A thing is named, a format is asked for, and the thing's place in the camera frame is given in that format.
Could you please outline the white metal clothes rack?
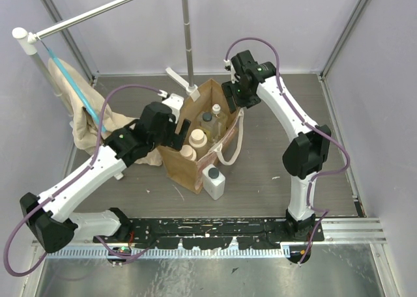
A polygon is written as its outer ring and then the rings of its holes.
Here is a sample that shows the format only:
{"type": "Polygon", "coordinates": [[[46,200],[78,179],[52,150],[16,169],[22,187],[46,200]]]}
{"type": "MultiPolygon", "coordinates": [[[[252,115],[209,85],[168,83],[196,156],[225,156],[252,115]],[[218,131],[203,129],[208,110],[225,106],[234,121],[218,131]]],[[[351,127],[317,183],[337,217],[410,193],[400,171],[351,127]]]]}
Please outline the white metal clothes rack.
{"type": "MultiPolygon", "coordinates": [[[[24,28],[16,27],[12,30],[12,36],[22,47],[26,55],[31,56],[35,63],[38,65],[41,72],[44,74],[45,78],[53,85],[55,89],[55,95],[59,98],[62,97],[62,92],[58,88],[56,82],[51,78],[51,74],[48,69],[42,63],[35,43],[41,41],[47,36],[53,35],[55,33],[64,31],[71,26],[77,25],[83,21],[89,20],[95,16],[103,14],[107,11],[110,11],[114,8],[117,8],[121,5],[127,4],[133,0],[114,0],[108,2],[102,6],[96,7],[92,10],[84,12],[80,15],[74,16],[70,19],[60,21],[52,25],[51,27],[45,28],[37,33],[28,33],[24,28]]],[[[182,78],[178,73],[173,71],[171,68],[166,68],[165,72],[168,76],[176,81],[185,91],[186,94],[192,95],[194,98],[198,97],[197,94],[197,85],[194,81],[194,67],[193,67],[193,57],[192,57],[192,41],[191,41],[191,32],[190,32],[190,15],[189,15],[189,5],[188,0],[181,0],[182,3],[182,17],[183,17],[183,27],[184,27],[184,37],[185,37],[185,48],[186,48],[186,65],[188,69],[188,80],[182,78]]]]}

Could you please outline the aluminium front rail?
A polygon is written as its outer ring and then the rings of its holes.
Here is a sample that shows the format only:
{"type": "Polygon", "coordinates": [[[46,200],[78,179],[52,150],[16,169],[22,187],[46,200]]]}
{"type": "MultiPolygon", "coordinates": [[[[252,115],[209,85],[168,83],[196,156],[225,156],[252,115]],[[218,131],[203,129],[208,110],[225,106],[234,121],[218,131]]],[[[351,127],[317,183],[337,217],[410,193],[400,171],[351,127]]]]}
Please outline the aluminium front rail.
{"type": "Polygon", "coordinates": [[[277,248],[279,244],[313,242],[385,243],[380,222],[374,218],[337,218],[292,224],[281,218],[132,218],[112,211],[74,214],[58,222],[47,214],[27,224],[46,252],[54,253],[71,242],[108,244],[132,242],[136,248],[175,249],[277,248]]]}

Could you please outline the beige bottle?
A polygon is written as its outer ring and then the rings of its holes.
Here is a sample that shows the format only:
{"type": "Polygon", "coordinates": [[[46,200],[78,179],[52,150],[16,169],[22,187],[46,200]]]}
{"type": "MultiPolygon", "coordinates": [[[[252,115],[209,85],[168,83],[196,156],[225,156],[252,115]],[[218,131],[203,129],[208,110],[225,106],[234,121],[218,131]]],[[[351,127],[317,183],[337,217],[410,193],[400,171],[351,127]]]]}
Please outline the beige bottle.
{"type": "Polygon", "coordinates": [[[182,157],[190,161],[196,161],[197,159],[197,152],[190,145],[183,145],[180,150],[180,154],[182,157]]]}
{"type": "Polygon", "coordinates": [[[188,138],[188,142],[189,145],[197,152],[197,157],[199,159],[207,153],[208,139],[204,131],[201,129],[194,129],[188,138]]]}

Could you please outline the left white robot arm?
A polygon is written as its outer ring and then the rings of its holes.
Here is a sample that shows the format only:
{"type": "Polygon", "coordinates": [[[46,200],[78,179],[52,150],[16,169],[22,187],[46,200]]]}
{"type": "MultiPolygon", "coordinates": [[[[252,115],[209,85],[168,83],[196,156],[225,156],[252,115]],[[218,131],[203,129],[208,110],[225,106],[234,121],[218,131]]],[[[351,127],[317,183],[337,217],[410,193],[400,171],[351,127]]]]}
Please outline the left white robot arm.
{"type": "Polygon", "coordinates": [[[132,223],[118,208],[103,212],[76,213],[75,209],[102,184],[144,158],[156,147],[180,150],[191,126],[171,107],[152,102],[140,118],[112,132],[90,160],[60,183],[39,195],[20,199],[26,224],[46,253],[55,253],[74,240],[106,236],[124,242],[132,223]]]}

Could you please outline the teal hanger rod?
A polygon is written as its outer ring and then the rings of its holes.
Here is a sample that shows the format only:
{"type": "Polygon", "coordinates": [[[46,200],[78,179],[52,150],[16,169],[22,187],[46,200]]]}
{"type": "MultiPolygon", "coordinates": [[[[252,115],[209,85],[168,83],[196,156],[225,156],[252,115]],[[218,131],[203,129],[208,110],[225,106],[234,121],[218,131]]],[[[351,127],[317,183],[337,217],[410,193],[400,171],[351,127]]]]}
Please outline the teal hanger rod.
{"type": "Polygon", "coordinates": [[[88,114],[92,117],[92,119],[95,121],[95,123],[99,123],[99,116],[98,113],[93,109],[92,105],[89,103],[88,99],[85,97],[85,95],[82,93],[81,89],[78,87],[75,80],[72,78],[72,76],[69,74],[68,70],[63,66],[63,64],[60,62],[59,58],[54,54],[54,52],[46,47],[46,50],[49,54],[49,56],[52,58],[55,65],[58,67],[58,69],[61,71],[62,75],[65,77],[69,85],[72,87],[73,91],[76,93],[78,98],[81,100],[83,106],[87,110],[88,114]]]}

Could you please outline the white square bottle dark cap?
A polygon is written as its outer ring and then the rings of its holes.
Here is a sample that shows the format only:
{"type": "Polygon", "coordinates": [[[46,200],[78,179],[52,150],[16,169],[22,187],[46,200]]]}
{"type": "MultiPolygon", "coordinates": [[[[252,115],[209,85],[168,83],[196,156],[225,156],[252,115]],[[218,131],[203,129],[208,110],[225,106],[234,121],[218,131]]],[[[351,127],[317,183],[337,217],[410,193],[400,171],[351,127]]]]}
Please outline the white square bottle dark cap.
{"type": "Polygon", "coordinates": [[[203,188],[215,201],[224,194],[225,176],[212,164],[203,170],[203,188]]]}

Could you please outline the clear bottle dark cap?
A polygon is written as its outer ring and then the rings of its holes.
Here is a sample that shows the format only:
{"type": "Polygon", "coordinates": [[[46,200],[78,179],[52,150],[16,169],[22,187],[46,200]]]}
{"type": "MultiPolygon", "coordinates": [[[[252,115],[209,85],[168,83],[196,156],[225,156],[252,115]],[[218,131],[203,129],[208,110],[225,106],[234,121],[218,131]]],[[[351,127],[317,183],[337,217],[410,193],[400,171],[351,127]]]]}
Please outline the clear bottle dark cap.
{"type": "Polygon", "coordinates": [[[217,115],[209,112],[202,112],[199,124],[208,140],[211,143],[215,143],[219,141],[226,132],[227,116],[223,112],[220,112],[217,115]]]}

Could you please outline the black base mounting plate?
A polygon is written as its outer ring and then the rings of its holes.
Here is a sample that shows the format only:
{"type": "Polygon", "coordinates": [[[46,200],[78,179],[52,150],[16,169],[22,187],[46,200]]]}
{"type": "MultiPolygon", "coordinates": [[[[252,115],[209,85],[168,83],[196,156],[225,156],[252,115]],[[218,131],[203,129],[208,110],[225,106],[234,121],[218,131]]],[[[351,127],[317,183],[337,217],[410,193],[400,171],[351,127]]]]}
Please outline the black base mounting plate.
{"type": "Polygon", "coordinates": [[[305,236],[290,235],[279,218],[134,218],[122,239],[104,236],[106,243],[133,240],[135,248],[226,249],[237,241],[243,249],[278,249],[282,242],[307,242],[305,236]]]}

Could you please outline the beige bottle front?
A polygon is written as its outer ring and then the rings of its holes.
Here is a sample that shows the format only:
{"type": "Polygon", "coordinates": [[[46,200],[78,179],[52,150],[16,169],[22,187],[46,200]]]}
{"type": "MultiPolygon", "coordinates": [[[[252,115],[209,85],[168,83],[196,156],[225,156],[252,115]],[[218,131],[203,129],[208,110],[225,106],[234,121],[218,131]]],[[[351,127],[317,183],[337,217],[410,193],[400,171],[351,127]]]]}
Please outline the beige bottle front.
{"type": "Polygon", "coordinates": [[[182,157],[190,161],[196,161],[197,159],[197,152],[190,145],[183,145],[180,150],[180,154],[182,157]]]}

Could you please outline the brown canvas tote bag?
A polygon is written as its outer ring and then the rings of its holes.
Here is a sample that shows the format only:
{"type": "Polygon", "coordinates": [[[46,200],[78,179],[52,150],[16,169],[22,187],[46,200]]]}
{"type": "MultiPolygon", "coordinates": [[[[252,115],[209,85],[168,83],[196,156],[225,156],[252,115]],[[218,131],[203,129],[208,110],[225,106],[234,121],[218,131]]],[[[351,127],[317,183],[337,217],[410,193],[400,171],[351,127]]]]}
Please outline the brown canvas tote bag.
{"type": "Polygon", "coordinates": [[[217,142],[210,142],[201,150],[197,149],[196,161],[185,158],[172,148],[158,147],[168,177],[196,194],[203,188],[204,168],[210,164],[233,165],[236,162],[242,148],[244,122],[243,109],[238,109],[234,113],[229,112],[227,100],[218,82],[210,79],[198,87],[198,92],[199,98],[193,100],[187,97],[180,110],[179,125],[186,119],[191,122],[184,143],[188,145],[192,131],[199,128],[200,113],[210,111],[214,104],[218,104],[221,110],[226,112],[226,133],[217,142]]]}

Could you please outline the clear bottle white cap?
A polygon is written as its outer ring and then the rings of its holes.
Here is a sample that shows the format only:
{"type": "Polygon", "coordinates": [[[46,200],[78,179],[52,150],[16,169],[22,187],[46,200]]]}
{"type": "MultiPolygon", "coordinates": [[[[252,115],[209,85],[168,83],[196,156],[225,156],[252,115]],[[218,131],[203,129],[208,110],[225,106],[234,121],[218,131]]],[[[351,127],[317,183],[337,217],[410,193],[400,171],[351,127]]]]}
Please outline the clear bottle white cap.
{"type": "Polygon", "coordinates": [[[222,120],[224,122],[227,121],[227,115],[223,112],[219,104],[214,104],[212,106],[212,115],[216,117],[218,120],[222,120]]]}

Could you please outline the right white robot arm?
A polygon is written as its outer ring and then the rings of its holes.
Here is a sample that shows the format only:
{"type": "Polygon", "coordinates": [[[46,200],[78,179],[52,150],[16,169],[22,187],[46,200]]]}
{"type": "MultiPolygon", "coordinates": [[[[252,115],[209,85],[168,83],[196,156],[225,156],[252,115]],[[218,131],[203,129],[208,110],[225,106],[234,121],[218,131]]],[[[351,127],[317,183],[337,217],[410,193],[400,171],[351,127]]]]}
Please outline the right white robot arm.
{"type": "Polygon", "coordinates": [[[331,131],[319,126],[293,98],[271,62],[259,64],[250,51],[225,59],[231,79],[222,83],[230,112],[264,102],[283,126],[289,146],[282,156],[291,176],[291,198],[285,212],[285,231],[294,241],[303,239],[315,225],[314,176],[327,161],[331,131]]]}

